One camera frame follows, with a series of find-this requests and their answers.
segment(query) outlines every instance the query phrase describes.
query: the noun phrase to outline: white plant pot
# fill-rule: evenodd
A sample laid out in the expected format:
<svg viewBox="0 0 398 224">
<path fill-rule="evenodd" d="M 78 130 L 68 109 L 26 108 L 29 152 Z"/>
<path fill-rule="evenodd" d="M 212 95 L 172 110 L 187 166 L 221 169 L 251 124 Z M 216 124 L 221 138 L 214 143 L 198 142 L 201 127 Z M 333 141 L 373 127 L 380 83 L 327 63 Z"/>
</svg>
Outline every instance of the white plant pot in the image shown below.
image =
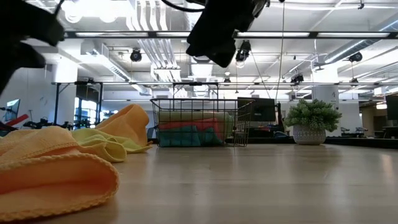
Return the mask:
<svg viewBox="0 0 398 224">
<path fill-rule="evenodd" d="M 320 145 L 325 142 L 325 130 L 312 130 L 306 126 L 295 125 L 293 127 L 293 138 L 297 144 L 301 145 Z"/>
</svg>

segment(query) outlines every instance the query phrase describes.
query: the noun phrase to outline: red object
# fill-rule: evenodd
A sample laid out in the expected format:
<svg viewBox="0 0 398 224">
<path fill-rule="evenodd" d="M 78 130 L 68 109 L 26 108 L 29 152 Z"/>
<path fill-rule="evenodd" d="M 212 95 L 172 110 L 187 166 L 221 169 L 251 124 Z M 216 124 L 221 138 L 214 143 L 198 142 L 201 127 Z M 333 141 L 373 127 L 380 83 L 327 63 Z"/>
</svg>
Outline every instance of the red object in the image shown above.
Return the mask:
<svg viewBox="0 0 398 224">
<path fill-rule="evenodd" d="M 24 120 L 26 120 L 28 118 L 29 118 L 29 116 L 27 114 L 24 114 L 16 119 L 13 119 L 12 121 L 8 121 L 5 125 L 13 126 L 13 125 L 16 125 L 17 123 L 23 122 Z"/>
<path fill-rule="evenodd" d="M 223 133 L 220 133 L 218 129 L 217 118 L 208 118 L 198 121 L 172 121 L 166 124 L 160 124 L 159 129 L 173 129 L 173 128 L 182 128 L 185 126 L 196 126 L 198 131 L 204 131 L 207 128 L 213 128 L 219 139 L 223 139 Z"/>
</svg>

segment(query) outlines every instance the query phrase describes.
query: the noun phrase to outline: yellow microfiber towel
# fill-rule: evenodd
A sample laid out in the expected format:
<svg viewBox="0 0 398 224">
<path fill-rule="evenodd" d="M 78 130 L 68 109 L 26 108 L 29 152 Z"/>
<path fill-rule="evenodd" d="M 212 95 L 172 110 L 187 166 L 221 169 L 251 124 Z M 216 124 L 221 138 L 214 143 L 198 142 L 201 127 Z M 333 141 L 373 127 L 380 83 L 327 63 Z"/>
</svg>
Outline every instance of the yellow microfiber towel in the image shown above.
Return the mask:
<svg viewBox="0 0 398 224">
<path fill-rule="evenodd" d="M 125 137 L 139 146 L 147 146 L 146 126 L 148 114 L 139 105 L 129 105 L 109 119 L 101 122 L 95 129 L 112 136 Z"/>
<path fill-rule="evenodd" d="M 59 127 L 13 131 L 0 139 L 0 222 L 75 212 L 112 197 L 116 169 L 82 151 L 87 148 Z"/>
<path fill-rule="evenodd" d="M 142 147 L 132 139 L 112 136 L 97 129 L 79 129 L 72 136 L 83 147 L 82 152 L 96 154 L 109 162 L 122 162 L 127 153 L 140 153 L 151 146 Z"/>
</svg>

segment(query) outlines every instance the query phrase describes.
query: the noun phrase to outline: potted plant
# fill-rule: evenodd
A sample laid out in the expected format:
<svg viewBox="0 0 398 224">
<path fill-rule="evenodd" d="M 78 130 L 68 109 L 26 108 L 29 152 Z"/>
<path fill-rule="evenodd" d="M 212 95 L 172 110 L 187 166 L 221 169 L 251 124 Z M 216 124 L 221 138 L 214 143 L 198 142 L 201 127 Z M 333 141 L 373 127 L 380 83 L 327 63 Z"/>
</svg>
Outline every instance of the potted plant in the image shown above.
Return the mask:
<svg viewBox="0 0 398 224">
<path fill-rule="evenodd" d="M 340 118 L 341 113 L 331 103 L 301 99 L 297 106 L 290 107 L 285 124 L 293 126 L 293 138 L 297 144 L 319 145 L 325 142 L 325 130 L 336 130 Z"/>
</svg>

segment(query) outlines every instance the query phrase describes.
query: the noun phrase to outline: ceiling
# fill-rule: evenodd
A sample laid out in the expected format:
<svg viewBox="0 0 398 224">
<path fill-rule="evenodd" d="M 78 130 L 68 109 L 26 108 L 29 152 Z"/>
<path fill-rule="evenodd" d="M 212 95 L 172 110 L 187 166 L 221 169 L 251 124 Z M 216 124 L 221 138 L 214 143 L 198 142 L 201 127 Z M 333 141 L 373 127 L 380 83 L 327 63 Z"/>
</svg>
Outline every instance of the ceiling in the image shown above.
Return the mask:
<svg viewBox="0 0 398 224">
<path fill-rule="evenodd" d="M 32 0 L 32 4 L 53 10 L 56 5 L 55 1 Z M 186 5 L 184 1 L 174 0 L 175 4 Z M 270 8 L 265 8 L 261 15 L 254 21 L 251 30 L 255 31 L 280 31 L 282 29 L 289 31 L 374 31 L 374 27 L 394 16 L 397 13 L 398 2 L 396 0 L 364 0 L 365 8 L 356 9 L 359 0 L 286 0 L 285 10 L 283 4 L 277 0 L 273 0 Z M 69 23 L 65 19 L 65 11 L 61 11 L 59 18 L 68 30 L 78 31 L 101 31 L 101 30 L 129 30 L 126 25 L 126 16 L 130 11 L 127 10 L 129 1 L 110 1 L 112 11 L 117 12 L 117 19 L 114 22 L 102 22 L 98 16 L 90 15 L 83 17 L 77 23 Z M 146 1 L 147 16 L 146 20 L 149 24 L 149 1 Z M 157 16 L 159 16 L 159 8 L 161 2 L 156 1 Z M 166 24 L 169 30 L 181 31 L 189 30 L 189 17 L 183 12 L 176 11 L 171 8 L 166 10 Z M 230 72 L 232 82 L 254 82 L 258 81 L 259 76 L 267 77 L 268 82 L 277 82 L 279 77 L 285 78 L 288 82 L 291 74 L 288 72 L 298 65 L 302 60 L 311 55 L 325 55 L 344 46 L 350 40 L 322 39 L 317 40 L 269 40 L 269 39 L 248 39 L 252 46 L 252 54 L 245 61 L 243 68 L 237 68 L 236 62 L 233 60 L 228 68 L 221 68 L 213 65 L 211 68 L 211 77 L 208 80 L 218 80 L 222 82 L 225 78 L 225 72 Z M 242 40 L 236 41 L 236 46 L 241 45 Z M 142 60 L 140 62 L 132 62 L 130 54 L 133 48 L 140 48 L 137 39 L 96 39 L 97 45 L 104 44 L 109 48 L 109 57 L 114 62 L 129 73 L 129 75 L 139 81 L 154 81 L 150 76 L 152 62 L 149 60 L 146 52 L 141 51 Z M 185 54 L 188 44 L 185 40 L 172 39 L 170 41 L 172 50 L 175 55 L 177 65 L 180 67 L 180 76 L 182 78 L 195 78 L 192 73 L 192 60 Z M 396 40 L 383 40 L 364 50 L 363 60 L 359 63 L 355 62 L 351 69 L 351 63 L 340 61 L 336 62 L 338 67 L 338 78 L 340 81 L 349 81 L 366 72 L 377 70 L 383 66 L 398 61 L 398 48 Z M 115 81 L 118 80 L 114 75 L 101 64 L 88 62 L 83 57 L 82 63 L 86 64 L 92 70 L 88 72 L 81 68 L 79 76 L 94 77 L 97 80 Z M 303 72 L 305 81 L 312 80 L 311 70 Z M 388 77 L 398 76 L 398 67 L 388 72 L 381 72 L 377 75 L 370 76 L 362 82 L 376 82 Z M 132 90 L 131 86 L 112 86 L 107 87 L 108 90 Z M 363 88 L 364 90 L 372 90 L 372 87 Z"/>
</svg>

